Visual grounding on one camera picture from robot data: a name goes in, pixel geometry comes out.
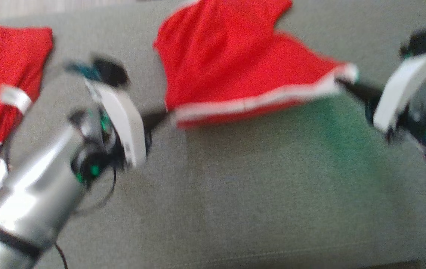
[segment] folded red cloth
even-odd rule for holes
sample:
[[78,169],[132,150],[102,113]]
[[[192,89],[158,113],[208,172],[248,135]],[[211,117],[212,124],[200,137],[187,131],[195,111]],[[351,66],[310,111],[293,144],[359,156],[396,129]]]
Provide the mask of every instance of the folded red cloth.
[[198,0],[163,22],[154,43],[165,104],[180,127],[223,123],[338,94],[352,64],[319,56],[274,24],[290,0]]
[[[52,46],[50,28],[0,26],[0,85],[18,87],[35,102],[44,62]],[[0,103],[0,145],[21,117],[16,107]]]

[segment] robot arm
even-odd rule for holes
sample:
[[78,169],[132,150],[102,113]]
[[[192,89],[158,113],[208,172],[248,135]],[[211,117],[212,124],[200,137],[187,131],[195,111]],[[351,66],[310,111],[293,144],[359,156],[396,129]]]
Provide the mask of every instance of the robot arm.
[[142,117],[127,94],[113,87],[121,83],[112,76],[126,74],[112,65],[97,63],[98,78],[86,81],[97,105],[73,112],[0,189],[0,269],[34,267],[106,167],[146,161],[151,129],[166,113]]
[[337,82],[365,103],[367,120],[388,142],[406,133],[426,159],[426,30],[413,34],[401,53],[405,59],[384,90],[342,79]]

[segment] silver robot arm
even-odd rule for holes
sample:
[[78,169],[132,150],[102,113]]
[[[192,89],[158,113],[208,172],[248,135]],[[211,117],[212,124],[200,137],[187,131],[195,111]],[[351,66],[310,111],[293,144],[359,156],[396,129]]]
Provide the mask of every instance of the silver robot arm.
[[122,68],[101,61],[95,72],[100,76],[86,84],[97,104],[73,112],[0,189],[0,269],[34,267],[105,168],[146,161],[151,130],[166,112],[142,117],[127,94],[114,88],[118,83],[109,80],[125,77]]

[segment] white band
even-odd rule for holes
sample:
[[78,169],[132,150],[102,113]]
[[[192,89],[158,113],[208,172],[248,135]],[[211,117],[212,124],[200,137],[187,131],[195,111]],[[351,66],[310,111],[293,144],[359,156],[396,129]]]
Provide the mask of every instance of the white band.
[[22,114],[32,104],[32,100],[22,89],[5,84],[0,85],[0,102],[18,108]]

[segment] green led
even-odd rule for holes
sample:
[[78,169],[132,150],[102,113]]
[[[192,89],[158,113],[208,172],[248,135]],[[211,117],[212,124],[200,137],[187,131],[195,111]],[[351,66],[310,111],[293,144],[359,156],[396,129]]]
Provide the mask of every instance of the green led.
[[80,174],[80,172],[78,172],[78,173],[75,175],[75,177],[77,178],[77,180],[78,180],[80,183],[82,183],[82,184],[83,184],[83,177],[82,177],[82,174]]
[[94,177],[98,177],[98,175],[100,175],[100,167],[98,165],[90,166],[90,174]]
[[108,127],[111,126],[112,123],[110,122],[110,118],[106,114],[102,114],[100,124],[102,125],[102,129],[104,131],[107,131]]

